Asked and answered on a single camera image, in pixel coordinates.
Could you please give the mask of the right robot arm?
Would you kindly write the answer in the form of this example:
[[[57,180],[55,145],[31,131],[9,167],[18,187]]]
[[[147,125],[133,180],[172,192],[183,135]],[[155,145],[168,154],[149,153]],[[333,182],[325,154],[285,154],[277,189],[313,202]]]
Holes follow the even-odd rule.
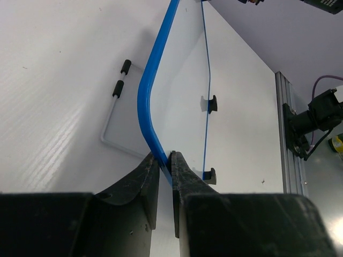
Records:
[[[342,122],[342,101],[336,97],[336,89],[329,89],[316,96],[315,90],[320,80],[330,78],[342,81],[342,77],[323,75],[319,77],[313,88],[308,110],[294,114],[289,105],[284,104],[285,128],[297,135],[306,135],[315,130],[328,131]]]

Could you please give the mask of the black whiteboard clip tab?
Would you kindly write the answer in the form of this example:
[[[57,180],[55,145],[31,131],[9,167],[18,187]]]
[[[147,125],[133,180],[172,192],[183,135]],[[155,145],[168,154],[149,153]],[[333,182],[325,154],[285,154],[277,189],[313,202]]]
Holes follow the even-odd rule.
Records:
[[[203,181],[208,185],[217,184],[217,175],[216,175],[215,168],[211,168],[210,171],[203,172]]]

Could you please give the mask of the blue framed whiteboard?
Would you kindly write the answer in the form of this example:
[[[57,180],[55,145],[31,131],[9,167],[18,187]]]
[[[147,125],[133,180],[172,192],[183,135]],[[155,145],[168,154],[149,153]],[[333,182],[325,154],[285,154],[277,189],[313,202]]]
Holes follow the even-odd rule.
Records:
[[[204,2],[171,1],[137,95],[142,135],[168,181],[173,151],[198,176],[205,170],[210,91]]]

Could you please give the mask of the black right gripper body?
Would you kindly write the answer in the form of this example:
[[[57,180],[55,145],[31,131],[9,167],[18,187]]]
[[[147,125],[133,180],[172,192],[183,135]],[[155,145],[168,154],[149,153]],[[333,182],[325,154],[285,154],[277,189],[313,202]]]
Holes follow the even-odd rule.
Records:
[[[333,15],[340,13],[343,8],[342,0],[300,0],[300,1]]]

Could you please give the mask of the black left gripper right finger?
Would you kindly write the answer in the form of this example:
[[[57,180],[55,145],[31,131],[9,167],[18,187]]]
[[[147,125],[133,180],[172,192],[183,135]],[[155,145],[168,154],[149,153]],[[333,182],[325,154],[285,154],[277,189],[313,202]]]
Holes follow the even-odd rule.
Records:
[[[318,208],[298,194],[221,194],[169,156],[181,256],[337,256]]]

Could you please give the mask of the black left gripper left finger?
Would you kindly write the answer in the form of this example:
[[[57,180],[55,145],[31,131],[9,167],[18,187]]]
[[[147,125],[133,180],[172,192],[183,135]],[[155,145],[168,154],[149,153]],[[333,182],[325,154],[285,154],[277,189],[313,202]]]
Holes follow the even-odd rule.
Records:
[[[148,154],[97,194],[1,194],[1,256],[149,256],[159,178]]]

